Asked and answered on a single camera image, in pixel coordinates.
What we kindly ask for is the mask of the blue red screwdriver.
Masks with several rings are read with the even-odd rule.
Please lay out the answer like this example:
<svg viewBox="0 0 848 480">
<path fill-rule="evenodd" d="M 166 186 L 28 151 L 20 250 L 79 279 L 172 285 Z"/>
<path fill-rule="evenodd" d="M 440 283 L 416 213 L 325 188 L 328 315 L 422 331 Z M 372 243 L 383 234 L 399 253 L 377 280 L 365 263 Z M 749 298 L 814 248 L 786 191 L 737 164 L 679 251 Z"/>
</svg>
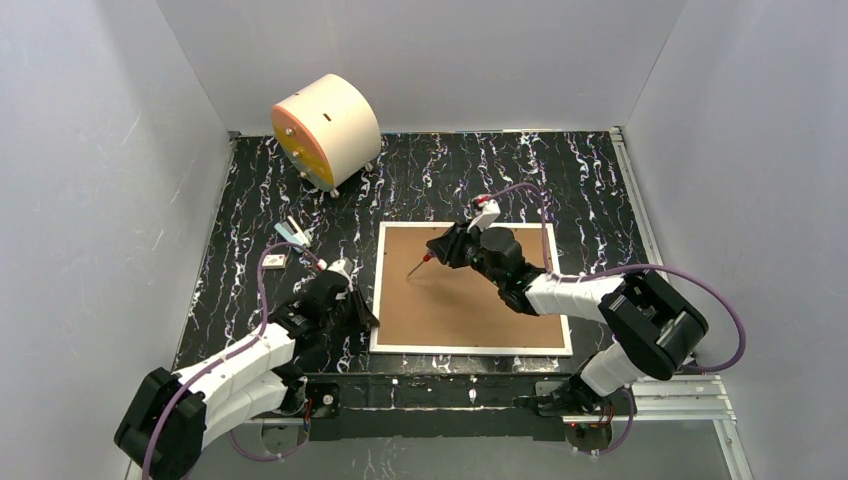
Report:
<svg viewBox="0 0 848 480">
<path fill-rule="evenodd" d="M 416 264 L 406 275 L 407 278 L 411 277 L 414 273 L 416 273 L 423 265 L 434 258 L 431 252 L 426 253 L 422 259 Z"/>
</svg>

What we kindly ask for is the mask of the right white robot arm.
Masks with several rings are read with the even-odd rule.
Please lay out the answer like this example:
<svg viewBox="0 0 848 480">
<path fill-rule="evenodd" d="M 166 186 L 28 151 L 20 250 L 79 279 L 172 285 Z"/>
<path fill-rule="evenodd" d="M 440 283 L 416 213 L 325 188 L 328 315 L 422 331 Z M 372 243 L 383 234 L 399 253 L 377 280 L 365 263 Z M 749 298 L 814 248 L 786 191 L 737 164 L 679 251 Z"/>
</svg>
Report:
<svg viewBox="0 0 848 480">
<path fill-rule="evenodd" d="M 613 343 L 555 390 L 514 399 L 540 416 L 591 413 L 639 379 L 671 379 L 709 330 L 704 316 L 651 267 L 592 280 L 560 276 L 529 263 L 511 230 L 469 223 L 452 225 L 426 248 L 430 259 L 481 274 L 517 313 L 576 316 L 611 330 Z"/>
</svg>

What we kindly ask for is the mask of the white picture frame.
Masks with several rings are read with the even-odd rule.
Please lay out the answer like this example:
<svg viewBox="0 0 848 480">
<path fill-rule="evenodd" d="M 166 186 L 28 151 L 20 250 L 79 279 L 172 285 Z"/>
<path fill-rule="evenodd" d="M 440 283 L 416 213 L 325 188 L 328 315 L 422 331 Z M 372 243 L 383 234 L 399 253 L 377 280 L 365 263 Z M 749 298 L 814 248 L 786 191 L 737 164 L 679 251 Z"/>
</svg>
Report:
<svg viewBox="0 0 848 480">
<path fill-rule="evenodd" d="M 566 316 L 528 316 L 511 310 L 496 286 L 471 268 L 419 263 L 426 241 L 446 222 L 380 225 L 371 333 L 373 353 L 565 356 L 573 354 Z"/>
</svg>

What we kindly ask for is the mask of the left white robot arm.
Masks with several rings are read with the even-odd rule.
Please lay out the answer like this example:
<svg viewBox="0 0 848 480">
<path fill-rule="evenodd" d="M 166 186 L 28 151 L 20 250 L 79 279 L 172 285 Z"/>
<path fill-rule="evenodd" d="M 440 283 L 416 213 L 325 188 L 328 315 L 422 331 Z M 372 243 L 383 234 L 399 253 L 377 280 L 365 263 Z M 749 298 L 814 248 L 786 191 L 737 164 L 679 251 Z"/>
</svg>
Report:
<svg viewBox="0 0 848 480">
<path fill-rule="evenodd" d="M 379 321 L 346 274 L 319 273 L 269 314 L 265 326 L 216 355 L 148 373 L 119 423 L 115 445 L 148 479 L 182 479 L 218 437 L 266 412 L 307 419 L 320 399 L 298 361 L 332 331 L 368 332 Z"/>
</svg>

